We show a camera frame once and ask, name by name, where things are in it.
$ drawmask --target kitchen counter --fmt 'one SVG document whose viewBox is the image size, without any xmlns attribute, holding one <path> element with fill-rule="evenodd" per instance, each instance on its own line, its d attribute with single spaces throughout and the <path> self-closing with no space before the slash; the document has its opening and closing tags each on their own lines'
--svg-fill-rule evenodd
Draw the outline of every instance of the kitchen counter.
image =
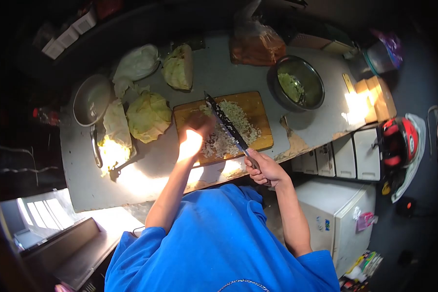
<svg viewBox="0 0 438 292">
<path fill-rule="evenodd" d="M 319 50 L 287 48 L 287 53 L 308 61 L 320 74 L 326 96 L 322 106 L 300 114 L 289 113 L 275 101 L 266 83 L 269 67 L 234 65 L 229 59 L 228 36 L 217 34 L 205 38 L 206 49 L 193 51 L 193 88 L 190 93 L 173 90 L 158 70 L 137 81 L 140 86 L 162 95 L 169 107 L 201 100 L 203 91 L 222 96 L 258 91 L 266 109 L 274 146 L 264 150 L 277 162 L 289 160 L 315 149 L 365 124 L 357 114 L 342 78 L 351 76 L 340 55 Z M 126 206 L 153 201 L 169 179 L 178 155 L 175 122 L 159 139 L 148 144 L 137 143 L 142 158 L 121 170 L 116 182 L 101 178 L 91 149 L 89 128 L 78 125 L 72 114 L 73 100 L 80 84 L 75 85 L 70 103 L 62 111 L 71 116 L 70 125 L 62 126 L 60 138 L 65 178 L 75 212 Z M 131 92 L 127 100 L 136 98 Z M 192 169 L 185 192 L 229 181 L 246 175 L 244 158 L 239 157 Z"/>
</svg>

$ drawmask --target helmet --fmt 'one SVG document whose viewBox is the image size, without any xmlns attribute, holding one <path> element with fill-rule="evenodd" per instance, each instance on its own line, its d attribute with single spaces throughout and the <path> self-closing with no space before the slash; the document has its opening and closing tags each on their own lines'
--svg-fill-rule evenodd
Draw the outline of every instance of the helmet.
<svg viewBox="0 0 438 292">
<path fill-rule="evenodd" d="M 417 153 L 419 135 L 410 120 L 394 118 L 382 126 L 383 160 L 387 166 L 409 165 Z"/>
</svg>

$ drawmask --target white basket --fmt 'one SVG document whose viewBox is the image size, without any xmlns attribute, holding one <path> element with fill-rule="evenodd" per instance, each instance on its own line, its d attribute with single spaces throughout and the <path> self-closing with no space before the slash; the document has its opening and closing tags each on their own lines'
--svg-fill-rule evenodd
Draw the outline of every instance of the white basket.
<svg viewBox="0 0 438 292">
<path fill-rule="evenodd" d="M 42 49 L 42 52 L 55 60 L 64 50 L 65 48 L 59 42 L 56 42 L 55 38 L 52 38 Z"/>
<path fill-rule="evenodd" d="M 85 15 L 81 16 L 80 19 L 76 20 L 71 26 L 76 29 L 79 34 L 83 34 L 93 28 L 97 23 L 96 10 L 91 8 L 91 10 Z"/>
<path fill-rule="evenodd" d="M 66 31 L 64 31 L 58 38 L 57 41 L 62 44 L 65 48 L 70 47 L 79 38 L 79 33 L 70 26 Z"/>
</svg>

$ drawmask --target blue t-shirt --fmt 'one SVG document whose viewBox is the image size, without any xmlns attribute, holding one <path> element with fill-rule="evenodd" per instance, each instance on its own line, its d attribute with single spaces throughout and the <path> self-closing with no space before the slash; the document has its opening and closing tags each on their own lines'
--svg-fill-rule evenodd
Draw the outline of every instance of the blue t-shirt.
<svg viewBox="0 0 438 292">
<path fill-rule="evenodd" d="M 105 291 L 339 291 L 329 251 L 293 257 L 266 227 L 262 199 L 233 184 L 184 196 L 167 236 L 123 234 Z"/>
</svg>

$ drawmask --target wooden cutting board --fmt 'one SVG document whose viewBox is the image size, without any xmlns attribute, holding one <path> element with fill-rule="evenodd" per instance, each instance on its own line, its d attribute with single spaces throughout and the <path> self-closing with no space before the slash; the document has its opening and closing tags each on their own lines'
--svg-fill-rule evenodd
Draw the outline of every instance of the wooden cutting board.
<svg viewBox="0 0 438 292">
<path fill-rule="evenodd" d="M 239 107 L 243 109 L 246 113 L 246 118 L 250 122 L 250 124 L 261 130 L 261 137 L 258 138 L 255 142 L 253 142 L 249 147 L 255 150 L 267 149 L 273 146 L 273 136 L 271 135 L 271 129 L 269 128 L 268 117 L 266 116 L 266 112 L 264 110 L 263 101 L 261 100 L 260 93 L 257 91 L 250 91 L 238 94 L 224 95 L 214 98 L 217 103 L 227 100 L 236 102 Z M 198 100 L 194 102 L 185 103 L 179 106 L 174 107 L 174 118 L 175 118 L 175 126 L 177 128 L 177 133 L 180 136 L 181 129 L 185 124 L 185 120 L 191 115 L 192 111 L 196 111 L 199 109 L 201 105 L 205 105 L 206 102 L 204 100 Z M 237 155 L 226 155 L 226 157 L 216 157 L 216 153 L 213 153 L 209 157 L 204 157 L 203 153 L 199 153 L 198 161 L 199 165 L 211 164 L 214 162 L 231 159 L 234 157 L 242 156 L 243 153 L 239 153 Z"/>
</svg>

